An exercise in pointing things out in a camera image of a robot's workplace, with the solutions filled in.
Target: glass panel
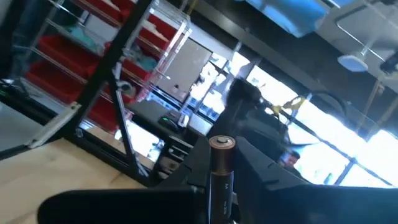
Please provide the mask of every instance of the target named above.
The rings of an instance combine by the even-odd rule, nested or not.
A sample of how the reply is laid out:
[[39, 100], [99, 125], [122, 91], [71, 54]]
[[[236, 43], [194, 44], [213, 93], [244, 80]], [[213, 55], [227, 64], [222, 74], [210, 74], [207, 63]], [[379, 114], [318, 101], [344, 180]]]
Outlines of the glass panel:
[[354, 157], [366, 147], [366, 142], [354, 131], [343, 125], [330, 114], [324, 113], [311, 102], [306, 101], [299, 109], [296, 118], [315, 131], [321, 138], [334, 144], [338, 149]]
[[[210, 61], [215, 64], [218, 68], [222, 68], [226, 62], [226, 59], [216, 53], [211, 55]], [[235, 52], [232, 61], [229, 61], [224, 71], [231, 73], [236, 76], [242, 66], [247, 65], [250, 61], [243, 57], [241, 54]]]
[[312, 134], [304, 131], [302, 128], [294, 123], [289, 125], [288, 134], [290, 141], [294, 144], [311, 144], [319, 142], [319, 139], [317, 139]]
[[262, 96], [273, 105], [283, 105], [297, 96], [296, 92], [258, 66], [250, 72], [247, 81], [259, 87]]
[[[136, 125], [134, 122], [127, 120], [127, 131], [131, 135], [132, 148], [139, 154], [156, 162], [159, 158], [164, 141], [154, 136], [152, 133], [146, 131], [142, 127]], [[122, 134], [120, 130], [116, 131], [114, 138], [121, 139]]]
[[348, 160], [324, 143], [298, 150], [301, 158], [295, 168], [313, 184], [334, 184]]
[[239, 72], [239, 69], [241, 69], [242, 66], [247, 65], [249, 62], [250, 61], [247, 58], [235, 52], [232, 58], [232, 62], [229, 62], [228, 64], [229, 72], [236, 76]]
[[191, 100], [190, 104], [192, 106], [196, 106], [197, 101], [200, 101], [202, 97], [205, 95], [207, 89], [209, 89], [210, 85], [213, 83], [214, 79], [217, 77], [218, 72], [216, 68], [211, 64], [207, 63], [202, 71], [200, 76], [202, 77], [200, 82], [195, 83], [192, 86], [192, 90], [190, 92], [191, 97], [195, 100]]
[[210, 61], [219, 68], [222, 68], [226, 62], [226, 59], [216, 53], [213, 53], [210, 57]]
[[398, 186], [397, 146], [398, 140], [381, 130], [369, 140], [367, 148], [359, 153], [357, 160], [392, 185]]
[[380, 179], [372, 176], [358, 165], [354, 165], [340, 184], [349, 187], [384, 187], [391, 188]]

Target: window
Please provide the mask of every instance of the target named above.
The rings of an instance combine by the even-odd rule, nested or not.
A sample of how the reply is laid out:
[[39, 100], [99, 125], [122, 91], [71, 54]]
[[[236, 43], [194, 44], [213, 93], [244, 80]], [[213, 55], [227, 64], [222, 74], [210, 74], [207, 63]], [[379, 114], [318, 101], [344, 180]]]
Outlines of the window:
[[347, 187], [384, 187], [391, 188], [380, 179], [372, 176], [358, 165], [354, 165], [340, 184]]
[[301, 158], [295, 168], [313, 184], [334, 184], [349, 162], [324, 143], [306, 146], [298, 152]]
[[369, 140], [367, 147], [358, 154], [357, 160], [384, 180], [398, 186], [397, 146], [398, 140], [387, 131], [381, 130]]
[[330, 114], [324, 113], [314, 104], [306, 101], [299, 109], [297, 120], [315, 131], [322, 139], [334, 144], [338, 149], [354, 157], [366, 142], [354, 131]]
[[294, 144], [311, 144], [319, 142], [319, 139], [317, 139], [312, 134], [304, 131], [302, 128], [294, 123], [289, 125], [288, 133], [290, 141]]
[[257, 86], [261, 91], [261, 95], [273, 105], [283, 105], [297, 96], [296, 92], [261, 70], [258, 66], [254, 66], [247, 81]]
[[[213, 53], [211, 55], [210, 61], [216, 65], [218, 68], [222, 68], [227, 61], [224, 57]], [[236, 76], [239, 72], [239, 69], [247, 65], [249, 63], [249, 60], [245, 57], [243, 57], [241, 54], [235, 52], [232, 61], [229, 61], [228, 64], [225, 66], [224, 71], [227, 73], [232, 74], [233, 76]]]

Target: black metal frame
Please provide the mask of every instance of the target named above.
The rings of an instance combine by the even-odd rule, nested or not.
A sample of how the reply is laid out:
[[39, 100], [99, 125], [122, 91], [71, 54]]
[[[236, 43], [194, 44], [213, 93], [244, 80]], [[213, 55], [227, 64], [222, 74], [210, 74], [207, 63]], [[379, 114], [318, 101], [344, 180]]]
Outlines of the black metal frame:
[[[137, 161], [127, 131], [124, 114], [126, 110], [124, 109], [121, 91], [118, 87], [119, 72], [115, 72], [114, 74], [113, 70], [119, 67], [118, 63], [123, 59], [123, 48], [130, 46], [138, 36], [143, 20], [146, 20], [150, 15], [153, 2], [154, 0], [139, 0], [134, 6], [134, 9], [132, 9], [134, 11], [130, 13], [129, 18], [120, 28], [108, 51], [99, 62], [93, 76], [88, 80], [85, 88], [78, 97], [76, 102], [81, 107], [74, 117], [56, 132], [50, 140], [65, 138], [145, 186], [157, 184], [153, 181], [153, 178], [149, 178], [148, 173], [157, 173], [158, 170], [156, 168], [159, 168], [159, 165], [154, 166], [152, 170], [147, 170]], [[116, 120], [121, 130], [126, 155], [98, 139], [96, 136], [79, 128], [80, 123], [90, 112], [106, 83], [109, 85]], [[0, 101], [41, 125], [46, 125], [57, 115], [54, 111], [51, 111], [33, 99], [27, 98], [10, 86], [3, 88], [2, 93], [0, 94]], [[29, 148], [24, 146], [7, 149], [0, 152], [0, 160], [15, 156], [27, 150]]]

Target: red storage bin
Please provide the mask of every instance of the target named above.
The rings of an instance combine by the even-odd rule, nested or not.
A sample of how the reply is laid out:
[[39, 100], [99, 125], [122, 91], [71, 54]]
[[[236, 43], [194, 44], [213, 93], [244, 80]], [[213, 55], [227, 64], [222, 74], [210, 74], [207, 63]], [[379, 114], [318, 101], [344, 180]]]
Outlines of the red storage bin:
[[83, 89], [79, 81], [44, 60], [30, 66], [26, 79], [66, 104], [75, 101]]
[[157, 31], [163, 34], [168, 40], [173, 39], [174, 35], [177, 33], [176, 28], [164, 22], [162, 19], [159, 19], [157, 16], [150, 15], [148, 21], [155, 24]]
[[117, 6], [120, 10], [132, 9], [136, 5], [132, 0], [111, 0], [111, 2]]
[[88, 117], [109, 131], [114, 132], [119, 128], [113, 104], [105, 98], [98, 98], [97, 102], [88, 113]]
[[[123, 22], [124, 22], [130, 15], [130, 10], [122, 10], [121, 14], [123, 16]], [[152, 33], [151, 31], [149, 31], [148, 29], [145, 29], [145, 28], [142, 28], [140, 30], [139, 35], [141, 37], [145, 38], [146, 40], [148, 40], [150, 43], [154, 44], [156, 47], [158, 47], [162, 50], [165, 50], [169, 46], [170, 40], [173, 38], [173, 36], [177, 32], [177, 30], [154, 15], [150, 15], [148, 18], [148, 21], [155, 24], [157, 31], [159, 31], [168, 40], [164, 40], [164, 39], [156, 36], [154, 33]], [[137, 39], [137, 43], [140, 46], [142, 46], [143, 44], [146, 44], [139, 39]]]
[[98, 64], [100, 57], [81, 48], [61, 35], [45, 35], [40, 39], [39, 49], [77, 75], [88, 78], [87, 69]]
[[[120, 13], [120, 10], [113, 8], [108, 3], [104, 2], [103, 0], [83, 0], [83, 1], [82, 0], [73, 0], [73, 2], [76, 5], [78, 5], [79, 7], [81, 7], [82, 9], [87, 10], [90, 14], [100, 18], [102, 21], [106, 22], [107, 24], [109, 24], [113, 27], [118, 27], [120, 25], [120, 23], [122, 22], [123, 17], [122, 17], [122, 14]], [[97, 9], [102, 11], [107, 16], [104, 16], [100, 12], [93, 10], [93, 8], [88, 6], [87, 4], [85, 4], [85, 2], [96, 7]]]
[[131, 60], [125, 59], [123, 62], [123, 68], [125, 68], [127, 71], [135, 74], [136, 77], [140, 78], [144, 82], [148, 81], [150, 77], [150, 72], [145, 71], [142, 69], [140, 66], [136, 65], [134, 62]]

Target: yellow object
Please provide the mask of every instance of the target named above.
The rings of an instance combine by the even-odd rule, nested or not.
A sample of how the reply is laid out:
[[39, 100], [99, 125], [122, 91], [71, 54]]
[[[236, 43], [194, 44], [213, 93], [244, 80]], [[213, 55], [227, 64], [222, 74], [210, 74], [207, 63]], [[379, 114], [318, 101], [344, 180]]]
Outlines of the yellow object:
[[276, 116], [279, 116], [279, 111], [282, 108], [291, 109], [292, 111], [293, 110], [298, 110], [303, 105], [304, 102], [305, 102], [305, 98], [302, 97], [302, 96], [298, 96], [298, 97], [294, 98], [293, 100], [290, 100], [290, 101], [286, 102], [283, 106], [273, 106], [272, 110], [273, 110], [273, 112], [274, 112], [274, 114]]
[[187, 11], [187, 15], [188, 15], [188, 16], [192, 13], [193, 9], [194, 9], [195, 6], [197, 5], [197, 2], [198, 2], [198, 0], [194, 0], [194, 1], [191, 3], [191, 6], [190, 6], [190, 8], [189, 8], [188, 11]]

